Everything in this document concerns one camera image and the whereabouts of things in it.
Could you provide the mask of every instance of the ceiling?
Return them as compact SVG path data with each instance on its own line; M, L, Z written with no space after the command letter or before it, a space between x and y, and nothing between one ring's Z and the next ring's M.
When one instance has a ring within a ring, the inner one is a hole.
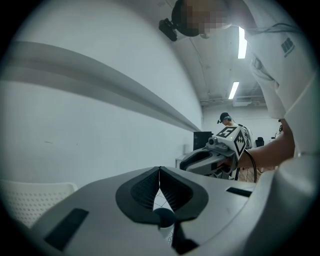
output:
M160 20L171 19L172 6L176 0L123 0L133 4L158 28ZM224 30L215 30L210 38L200 36L185 37L178 33L178 40L171 42L184 64L199 101L203 107L230 104L228 100L233 82L239 86L235 102L254 106L265 106L262 91L254 79L249 64L253 57L250 46L247 46L245 59L238 59L239 28L232 26Z

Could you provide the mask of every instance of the black rectangular strip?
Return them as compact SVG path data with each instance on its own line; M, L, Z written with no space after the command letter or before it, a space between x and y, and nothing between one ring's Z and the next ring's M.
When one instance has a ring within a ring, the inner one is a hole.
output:
M44 240L59 251L63 251L88 213L83 209L73 209Z
M244 197L250 197L252 192L248 191L248 190L243 190L243 189L239 189L239 188L235 188L235 187L229 187L227 190L227 192L239 195L239 196L244 196Z

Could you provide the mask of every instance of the black office chair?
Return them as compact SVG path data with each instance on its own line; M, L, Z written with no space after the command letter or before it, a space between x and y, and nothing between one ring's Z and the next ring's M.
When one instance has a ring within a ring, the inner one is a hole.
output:
M261 146L264 146L265 145L264 138L258 137L258 139L255 140L255 144L256 144L257 148L261 147Z

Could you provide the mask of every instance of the tiled floor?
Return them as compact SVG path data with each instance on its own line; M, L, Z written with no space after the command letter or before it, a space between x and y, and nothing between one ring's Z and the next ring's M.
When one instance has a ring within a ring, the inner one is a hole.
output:
M156 194L156 197L154 199L154 204L153 204L153 210L158 208L167 208L172 211L169 203L167 202L164 194L162 194L160 189ZM172 228L172 231L170 232L169 236L165 239L169 245L171 245L173 233L174 233L174 228Z

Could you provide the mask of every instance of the ceiling light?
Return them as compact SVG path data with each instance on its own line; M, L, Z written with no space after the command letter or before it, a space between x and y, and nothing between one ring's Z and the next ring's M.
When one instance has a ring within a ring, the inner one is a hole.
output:
M239 53L238 59L246 58L247 40L245 39L245 30L239 27Z
M239 86L239 82L234 82L233 85L232 85L232 89L231 89L231 92L230 92L230 95L229 95L229 100L232 100L236 94L236 91L238 89L238 86Z

